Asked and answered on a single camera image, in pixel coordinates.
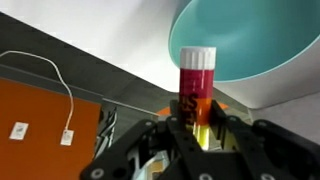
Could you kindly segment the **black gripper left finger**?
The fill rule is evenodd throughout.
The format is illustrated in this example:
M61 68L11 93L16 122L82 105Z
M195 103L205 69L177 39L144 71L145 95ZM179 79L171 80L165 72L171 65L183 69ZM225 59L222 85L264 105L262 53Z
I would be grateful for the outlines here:
M205 165L204 152L180 122L177 100L170 101L171 114L154 122L144 119L80 173L80 180L132 180L158 152L165 151L169 165L157 180L214 180Z

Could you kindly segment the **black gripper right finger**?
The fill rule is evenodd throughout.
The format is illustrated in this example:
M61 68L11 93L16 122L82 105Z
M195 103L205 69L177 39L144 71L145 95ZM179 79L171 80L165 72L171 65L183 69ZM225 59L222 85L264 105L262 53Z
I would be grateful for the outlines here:
M248 125L213 102L210 127L222 150L211 153L215 180L320 180L320 146L280 125Z

